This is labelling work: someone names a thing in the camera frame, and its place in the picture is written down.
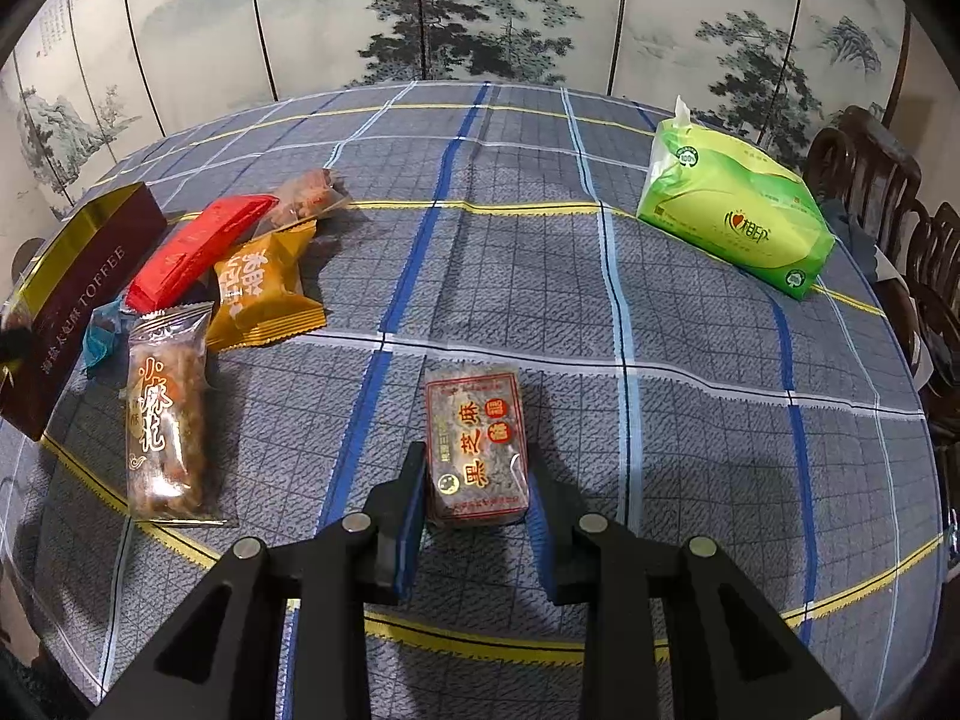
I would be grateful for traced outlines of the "black sesame cake packet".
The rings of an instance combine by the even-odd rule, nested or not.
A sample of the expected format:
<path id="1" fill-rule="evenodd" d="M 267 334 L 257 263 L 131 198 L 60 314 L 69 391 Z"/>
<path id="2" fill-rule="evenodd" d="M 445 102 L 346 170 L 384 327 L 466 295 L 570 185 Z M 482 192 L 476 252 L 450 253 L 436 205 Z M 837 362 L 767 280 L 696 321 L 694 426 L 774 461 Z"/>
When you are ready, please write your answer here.
<path id="1" fill-rule="evenodd" d="M 529 508 L 519 371 L 464 364 L 425 377 L 430 517 L 441 527 L 519 522 Z"/>

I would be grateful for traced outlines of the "clear fried twist packet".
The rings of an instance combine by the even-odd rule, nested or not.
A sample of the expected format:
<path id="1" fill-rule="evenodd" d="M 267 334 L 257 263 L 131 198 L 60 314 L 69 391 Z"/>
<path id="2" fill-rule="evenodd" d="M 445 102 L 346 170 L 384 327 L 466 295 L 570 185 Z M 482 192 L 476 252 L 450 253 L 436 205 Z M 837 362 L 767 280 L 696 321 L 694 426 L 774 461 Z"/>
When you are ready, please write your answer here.
<path id="1" fill-rule="evenodd" d="M 205 445 L 210 301 L 140 317 L 128 333 L 125 387 L 127 502 L 140 522 L 217 525 Z"/>

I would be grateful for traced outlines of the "teal candy wrapper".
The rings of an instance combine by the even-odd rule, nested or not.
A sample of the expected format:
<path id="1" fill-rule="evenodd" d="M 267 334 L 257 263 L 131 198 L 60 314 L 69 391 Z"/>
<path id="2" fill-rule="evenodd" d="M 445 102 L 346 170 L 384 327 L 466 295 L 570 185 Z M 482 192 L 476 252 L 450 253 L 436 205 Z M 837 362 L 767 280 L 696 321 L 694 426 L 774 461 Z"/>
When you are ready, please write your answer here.
<path id="1" fill-rule="evenodd" d="M 137 310 L 128 305 L 127 293 L 96 307 L 83 335 L 83 371 L 94 371 L 101 362 L 114 355 L 138 318 Z"/>

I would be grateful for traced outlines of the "orange snack packet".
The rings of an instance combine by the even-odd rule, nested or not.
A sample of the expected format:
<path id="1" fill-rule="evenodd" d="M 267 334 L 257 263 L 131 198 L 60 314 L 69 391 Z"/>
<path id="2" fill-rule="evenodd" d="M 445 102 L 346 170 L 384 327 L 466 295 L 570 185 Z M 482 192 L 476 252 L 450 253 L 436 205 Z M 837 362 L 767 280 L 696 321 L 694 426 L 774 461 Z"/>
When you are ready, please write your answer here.
<path id="1" fill-rule="evenodd" d="M 220 300 L 206 348 L 259 348 L 325 327 L 324 305 L 302 292 L 299 271 L 314 234 L 314 220 L 264 232 L 215 265 Z"/>

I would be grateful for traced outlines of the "blue plaid tablecloth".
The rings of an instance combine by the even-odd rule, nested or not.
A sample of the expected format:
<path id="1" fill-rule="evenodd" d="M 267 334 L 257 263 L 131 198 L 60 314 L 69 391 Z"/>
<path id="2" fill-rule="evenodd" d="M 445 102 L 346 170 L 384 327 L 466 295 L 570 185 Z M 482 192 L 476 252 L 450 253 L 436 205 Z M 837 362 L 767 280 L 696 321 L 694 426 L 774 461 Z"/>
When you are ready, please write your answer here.
<path id="1" fill-rule="evenodd" d="M 241 535 L 361 504 L 425 432 L 423 380 L 511 364 L 529 439 L 587 504 L 732 554 L 864 717 L 928 658 L 944 575 L 910 371 L 846 247 L 804 299 L 636 220 L 661 116 L 574 91 L 407 82 L 317 93 L 96 148 L 31 111 L 70 203 L 144 182 L 172 218 L 331 167 L 352 204 L 304 259 L 320 332 L 212 377 L 228 528 L 125 516 L 125 364 L 75 374 L 44 437 L 2 434 L 5 571 L 44 647 L 103 695 Z"/>

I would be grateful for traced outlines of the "red snack packet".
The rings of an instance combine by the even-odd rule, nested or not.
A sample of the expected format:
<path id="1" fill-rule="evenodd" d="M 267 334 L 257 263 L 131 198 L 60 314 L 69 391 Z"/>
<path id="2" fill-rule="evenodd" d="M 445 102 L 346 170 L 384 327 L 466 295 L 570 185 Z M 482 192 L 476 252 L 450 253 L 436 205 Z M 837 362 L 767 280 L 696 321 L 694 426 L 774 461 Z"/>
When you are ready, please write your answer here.
<path id="1" fill-rule="evenodd" d="M 128 287 L 128 307 L 149 314 L 176 304 L 277 202 L 275 195 L 261 193 L 221 197 L 210 203 L 142 266 Z"/>

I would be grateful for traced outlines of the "gold and maroon toffee tin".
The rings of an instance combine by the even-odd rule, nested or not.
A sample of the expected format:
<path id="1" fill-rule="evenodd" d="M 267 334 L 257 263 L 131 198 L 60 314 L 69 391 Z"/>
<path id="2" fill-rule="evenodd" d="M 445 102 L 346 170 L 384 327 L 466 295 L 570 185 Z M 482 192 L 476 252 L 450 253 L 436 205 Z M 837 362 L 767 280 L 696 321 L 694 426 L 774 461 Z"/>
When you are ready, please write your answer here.
<path id="1" fill-rule="evenodd" d="M 166 232 L 143 182 L 89 200 L 28 263 L 10 296 L 26 349 L 2 366 L 2 418 L 39 440 L 82 352 L 94 310 L 112 301 Z"/>

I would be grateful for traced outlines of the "green tissue pack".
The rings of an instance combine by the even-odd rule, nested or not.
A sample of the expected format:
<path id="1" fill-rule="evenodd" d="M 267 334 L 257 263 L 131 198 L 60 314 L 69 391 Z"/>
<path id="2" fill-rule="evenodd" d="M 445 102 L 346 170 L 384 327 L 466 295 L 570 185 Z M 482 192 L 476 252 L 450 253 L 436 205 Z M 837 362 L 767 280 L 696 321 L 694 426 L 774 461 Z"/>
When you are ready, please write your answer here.
<path id="1" fill-rule="evenodd" d="M 740 138 L 693 121 L 683 99 L 658 123 L 638 218 L 802 299 L 833 249 L 804 181 Z"/>

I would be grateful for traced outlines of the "clear brown pastry packet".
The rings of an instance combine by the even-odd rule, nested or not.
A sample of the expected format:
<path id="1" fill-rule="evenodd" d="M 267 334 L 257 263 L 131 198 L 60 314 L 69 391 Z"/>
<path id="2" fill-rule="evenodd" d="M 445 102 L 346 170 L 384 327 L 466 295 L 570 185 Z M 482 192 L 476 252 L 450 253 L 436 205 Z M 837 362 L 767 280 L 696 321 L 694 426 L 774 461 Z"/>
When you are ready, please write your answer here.
<path id="1" fill-rule="evenodd" d="M 311 169 L 275 188 L 274 208 L 263 216 L 263 229 L 272 231 L 304 220 L 317 220 L 349 198 L 345 184 L 328 167 Z"/>

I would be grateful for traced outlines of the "dark wooden chair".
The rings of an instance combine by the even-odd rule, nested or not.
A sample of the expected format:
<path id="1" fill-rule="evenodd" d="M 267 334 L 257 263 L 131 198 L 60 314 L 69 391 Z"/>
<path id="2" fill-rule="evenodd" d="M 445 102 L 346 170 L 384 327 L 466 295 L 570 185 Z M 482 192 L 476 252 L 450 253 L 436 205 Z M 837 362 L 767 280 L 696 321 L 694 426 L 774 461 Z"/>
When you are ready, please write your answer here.
<path id="1" fill-rule="evenodd" d="M 940 431 L 958 429 L 958 211 L 928 210 L 921 167 L 870 112 L 815 135 L 802 177 L 866 275 Z"/>

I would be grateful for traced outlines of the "painted folding screen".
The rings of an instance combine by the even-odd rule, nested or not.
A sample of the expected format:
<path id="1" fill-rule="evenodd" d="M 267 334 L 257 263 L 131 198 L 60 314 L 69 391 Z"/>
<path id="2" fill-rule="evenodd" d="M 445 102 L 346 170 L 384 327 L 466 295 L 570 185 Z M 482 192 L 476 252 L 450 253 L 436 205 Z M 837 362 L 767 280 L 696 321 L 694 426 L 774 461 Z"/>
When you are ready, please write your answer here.
<path id="1" fill-rule="evenodd" d="M 2 192 L 50 220 L 171 133 L 418 78 L 685 101 L 794 164 L 884 112 L 905 26 L 903 0 L 46 0 L 2 60 Z"/>

